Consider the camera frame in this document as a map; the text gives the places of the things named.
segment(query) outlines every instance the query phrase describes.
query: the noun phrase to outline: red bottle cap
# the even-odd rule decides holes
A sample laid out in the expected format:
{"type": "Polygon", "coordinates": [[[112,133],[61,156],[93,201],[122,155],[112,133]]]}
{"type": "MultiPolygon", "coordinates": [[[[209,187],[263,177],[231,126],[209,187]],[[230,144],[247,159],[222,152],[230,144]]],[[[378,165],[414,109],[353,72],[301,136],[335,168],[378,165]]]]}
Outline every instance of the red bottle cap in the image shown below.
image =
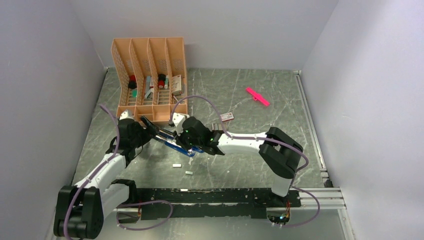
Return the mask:
{"type": "Polygon", "coordinates": [[[159,80],[159,82],[157,82],[157,86],[158,86],[160,89],[163,89],[163,88],[164,88],[164,86],[165,86],[165,81],[164,81],[164,80],[159,80]]]}

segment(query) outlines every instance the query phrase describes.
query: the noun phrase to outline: pink plastic part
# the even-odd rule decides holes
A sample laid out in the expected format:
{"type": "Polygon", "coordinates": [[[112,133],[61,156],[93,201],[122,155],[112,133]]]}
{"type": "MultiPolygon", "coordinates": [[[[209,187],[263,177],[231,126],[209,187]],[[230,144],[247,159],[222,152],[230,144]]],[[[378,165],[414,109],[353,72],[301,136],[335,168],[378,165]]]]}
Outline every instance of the pink plastic part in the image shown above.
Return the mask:
{"type": "Polygon", "coordinates": [[[261,102],[263,105],[265,105],[267,107],[270,105],[270,102],[269,101],[267,101],[265,98],[262,97],[262,95],[260,95],[259,93],[255,92],[250,87],[247,87],[246,88],[246,91],[253,96],[253,100],[259,101],[259,102],[261,102]]]}

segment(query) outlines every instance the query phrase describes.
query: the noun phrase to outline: white wall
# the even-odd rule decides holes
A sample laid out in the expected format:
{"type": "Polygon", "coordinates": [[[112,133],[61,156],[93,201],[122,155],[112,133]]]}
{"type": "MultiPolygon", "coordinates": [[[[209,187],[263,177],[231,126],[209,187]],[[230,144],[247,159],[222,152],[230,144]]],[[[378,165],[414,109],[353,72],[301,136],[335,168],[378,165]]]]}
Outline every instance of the white wall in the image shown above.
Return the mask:
{"type": "Polygon", "coordinates": [[[424,2],[338,3],[302,70],[358,240],[423,239],[424,2]]]}
{"type": "Polygon", "coordinates": [[[0,7],[0,239],[41,240],[69,184],[104,67],[67,0],[0,7]]]}
{"type": "Polygon", "coordinates": [[[105,66],[113,38],[184,37],[189,67],[301,69],[338,0],[71,0],[105,66]]]}

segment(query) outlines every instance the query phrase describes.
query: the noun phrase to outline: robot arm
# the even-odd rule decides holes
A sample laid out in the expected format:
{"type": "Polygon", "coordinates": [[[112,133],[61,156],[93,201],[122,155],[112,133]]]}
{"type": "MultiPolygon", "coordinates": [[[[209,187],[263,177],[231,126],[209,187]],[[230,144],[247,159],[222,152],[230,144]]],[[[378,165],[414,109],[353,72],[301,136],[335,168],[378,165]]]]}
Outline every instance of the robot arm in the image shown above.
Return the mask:
{"type": "MultiPolygon", "coordinates": [[[[245,140],[228,137],[220,130],[211,131],[195,117],[180,113],[174,113],[172,118],[172,124],[175,126],[174,132],[155,126],[143,116],[141,121],[146,127],[142,127],[136,122],[128,111],[121,114],[118,121],[120,138],[117,155],[96,173],[77,197],[67,225],[71,237],[95,239],[102,229],[104,218],[114,208],[120,204],[138,202],[135,182],[116,179],[116,177],[139,154],[143,145],[152,138],[187,156],[193,156],[194,152],[205,152],[209,155],[258,154],[275,173],[271,190],[281,197],[288,193],[300,156],[286,147],[255,138],[275,139],[303,151],[300,144],[276,127],[256,134],[230,134],[234,137],[254,138],[245,140]]],[[[108,161],[113,154],[115,140],[116,138],[110,142],[109,149],[99,165],[108,161]]],[[[73,186],[64,186],[58,193],[53,228],[54,234],[58,237],[64,236],[67,210],[77,189],[85,180],[83,179],[73,186]]]]}
{"type": "Polygon", "coordinates": [[[302,146],[279,128],[270,127],[267,132],[254,134],[229,133],[246,140],[229,137],[221,130],[211,131],[195,117],[186,114],[174,113],[172,123],[175,125],[176,143],[184,149],[197,147],[210,155],[249,153],[261,156],[275,174],[272,192],[281,197],[287,195],[301,156],[282,145],[257,139],[278,140],[303,152],[302,146]]]}
{"type": "MultiPolygon", "coordinates": [[[[134,181],[116,179],[128,164],[141,152],[143,145],[152,138],[149,132],[124,111],[119,117],[119,146],[114,158],[114,142],[106,151],[101,162],[94,168],[105,164],[92,180],[82,189],[72,208],[67,229],[71,237],[95,239],[103,226],[106,218],[118,205],[125,202],[136,202],[137,188],[134,181]]],[[[64,222],[69,205],[78,188],[91,176],[91,171],[86,178],[73,186],[64,186],[57,196],[56,213],[54,217],[53,232],[58,237],[64,236],[64,222]]]]}

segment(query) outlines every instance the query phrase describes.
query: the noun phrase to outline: purple cable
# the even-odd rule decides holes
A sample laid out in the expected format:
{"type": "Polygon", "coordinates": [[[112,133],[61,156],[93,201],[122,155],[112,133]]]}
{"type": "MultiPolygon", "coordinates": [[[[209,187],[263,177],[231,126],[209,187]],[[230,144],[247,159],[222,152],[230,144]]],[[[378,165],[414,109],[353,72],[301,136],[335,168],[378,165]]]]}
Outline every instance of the purple cable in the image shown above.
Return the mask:
{"type": "Polygon", "coordinates": [[[146,201],[146,202],[132,203],[132,204],[121,204],[121,205],[118,206],[118,208],[143,206],[143,205],[147,205],[147,204],[157,204],[157,203],[168,204],[170,206],[169,214],[163,221],[161,221],[161,222],[159,222],[159,223],[157,223],[153,226],[143,227],[143,228],[126,227],[126,226],[123,226],[122,224],[119,223],[119,217],[118,217],[118,213],[117,213],[116,214],[116,223],[118,224],[118,227],[120,227],[121,229],[124,229],[124,230],[130,230],[130,231],[144,231],[144,230],[149,230],[149,229],[159,227],[160,225],[164,224],[166,221],[168,221],[171,218],[171,215],[172,215],[173,210],[174,210],[172,203],[170,203],[169,201],[154,200],[154,201],[146,201]]]}
{"type": "MultiPolygon", "coordinates": [[[[175,110],[177,109],[177,106],[182,101],[184,101],[186,99],[189,99],[189,98],[200,98],[200,99],[203,99],[206,102],[208,102],[212,106],[212,108],[215,110],[216,114],[218,115],[218,119],[219,119],[219,122],[221,123],[222,130],[224,131],[225,135],[227,135],[229,138],[231,138],[231,139],[240,139],[240,140],[263,140],[263,141],[268,141],[268,142],[279,144],[279,145],[284,146],[284,147],[286,147],[286,148],[288,148],[290,150],[293,150],[295,153],[299,154],[303,159],[305,159],[305,164],[303,164],[302,166],[300,166],[299,168],[297,168],[296,169],[296,173],[298,171],[306,168],[306,166],[308,166],[308,164],[309,164],[308,157],[303,152],[301,152],[299,149],[297,149],[297,148],[295,148],[295,147],[293,147],[293,146],[291,146],[291,145],[289,145],[289,144],[287,144],[285,142],[278,141],[278,140],[275,140],[275,139],[272,139],[272,138],[267,138],[267,137],[257,137],[257,138],[254,138],[254,137],[251,137],[251,136],[232,136],[226,130],[226,128],[224,127],[224,123],[223,123],[223,120],[221,119],[220,111],[217,109],[217,107],[211,101],[209,101],[209,99],[207,99],[204,96],[191,95],[191,96],[183,97],[179,101],[177,101],[176,104],[175,104],[175,106],[172,109],[172,112],[171,112],[170,116],[169,116],[169,124],[172,124],[172,118],[173,118],[173,115],[175,113],[175,110]]],[[[298,190],[298,191],[302,191],[302,192],[310,195],[316,201],[316,204],[318,205],[318,209],[316,210],[315,215],[313,217],[311,217],[310,219],[308,219],[308,220],[306,220],[304,222],[301,222],[301,223],[293,224],[293,225],[284,225],[283,227],[285,227],[285,228],[299,227],[299,226],[302,226],[304,224],[307,224],[307,223],[311,222],[312,220],[314,220],[318,216],[318,214],[320,214],[320,210],[321,210],[320,202],[318,201],[318,199],[312,193],[310,193],[309,191],[306,191],[304,189],[301,189],[301,188],[298,188],[298,187],[293,186],[292,184],[293,184],[293,181],[294,180],[295,180],[295,178],[293,178],[293,180],[290,183],[291,187],[294,188],[294,189],[296,189],[296,190],[298,190]]]]}
{"type": "Polygon", "coordinates": [[[103,105],[103,104],[100,104],[99,105],[100,106],[100,108],[103,110],[103,111],[105,111],[107,114],[109,114],[109,116],[110,116],[110,118],[112,118],[112,121],[113,121],[113,124],[115,125],[115,127],[116,127],[116,146],[115,146],[115,150],[113,151],[113,154],[112,154],[112,156],[110,156],[106,161],[104,161],[104,162],[102,162],[94,171],[93,171],[93,173],[90,175],[90,176],[88,176],[88,179],[86,179],[82,184],[81,184],[81,186],[78,188],[78,190],[76,191],[76,193],[75,193],[75,195],[73,196],[73,198],[72,198],[72,200],[70,201],[70,204],[69,204],[69,207],[68,207],[68,209],[67,209],[67,212],[66,212],[66,216],[65,216],[65,220],[64,220],[64,222],[63,222],[63,235],[65,236],[65,238],[66,239],[68,239],[68,240],[72,240],[72,238],[69,236],[69,233],[68,233],[68,223],[69,223],[69,217],[71,216],[71,211],[72,211],[72,208],[73,208],[73,206],[74,206],[74,204],[75,204],[75,201],[77,200],[77,198],[78,198],[78,195],[81,193],[81,191],[83,190],[83,188],[87,185],[87,184],[89,184],[89,182],[91,182],[91,180],[93,179],[93,177],[106,165],[106,164],[108,164],[109,163],[109,161],[110,160],[112,160],[115,156],[116,156],[116,154],[117,154],[117,152],[118,152],[118,146],[119,146],[119,141],[120,141],[120,135],[119,135],[119,129],[118,129],[118,124],[117,124],[117,121],[116,121],[116,118],[115,118],[115,116],[112,114],[112,112],[105,106],[105,105],[103,105]]]}

